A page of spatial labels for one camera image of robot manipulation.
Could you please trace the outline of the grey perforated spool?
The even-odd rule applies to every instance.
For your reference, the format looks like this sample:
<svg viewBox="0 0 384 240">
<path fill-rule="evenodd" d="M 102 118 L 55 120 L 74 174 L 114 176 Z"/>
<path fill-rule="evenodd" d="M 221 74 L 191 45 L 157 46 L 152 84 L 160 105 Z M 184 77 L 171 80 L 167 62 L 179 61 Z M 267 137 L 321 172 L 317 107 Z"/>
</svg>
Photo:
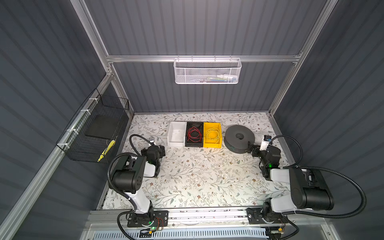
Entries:
<svg viewBox="0 0 384 240">
<path fill-rule="evenodd" d="M 254 143 L 254 133 L 245 126 L 232 125 L 225 131 L 224 144 L 233 153 L 245 154 Z"/>
</svg>

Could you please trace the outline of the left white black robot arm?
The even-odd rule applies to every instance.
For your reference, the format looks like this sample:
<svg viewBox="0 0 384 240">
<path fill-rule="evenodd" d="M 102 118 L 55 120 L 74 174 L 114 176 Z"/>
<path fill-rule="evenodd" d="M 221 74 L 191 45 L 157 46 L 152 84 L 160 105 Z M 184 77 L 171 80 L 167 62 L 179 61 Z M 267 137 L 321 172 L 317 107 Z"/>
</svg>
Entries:
<svg viewBox="0 0 384 240">
<path fill-rule="evenodd" d="M 148 226 L 154 222 L 152 202 L 141 189 L 144 178 L 154 178 L 160 173 L 160 159 L 166 155 L 165 147 L 149 146 L 141 155 L 121 153 L 109 165 L 109 188 L 127 199 L 131 205 L 132 221 Z"/>
</svg>

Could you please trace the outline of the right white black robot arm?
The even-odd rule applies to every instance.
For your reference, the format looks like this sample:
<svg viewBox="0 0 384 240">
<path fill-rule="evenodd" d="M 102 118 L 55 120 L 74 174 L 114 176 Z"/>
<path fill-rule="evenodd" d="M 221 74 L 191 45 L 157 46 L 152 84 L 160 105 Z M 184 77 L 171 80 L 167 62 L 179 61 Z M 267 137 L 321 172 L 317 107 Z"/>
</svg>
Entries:
<svg viewBox="0 0 384 240">
<path fill-rule="evenodd" d="M 296 167 L 279 168 L 281 150 L 274 146 L 249 146 L 248 153 L 260 159 L 263 177 L 270 182 L 290 184 L 290 194 L 268 198 L 260 208 L 247 208 L 250 224 L 286 223 L 283 214 L 299 210 L 331 210 L 332 194 L 318 170 L 302 170 Z"/>
</svg>

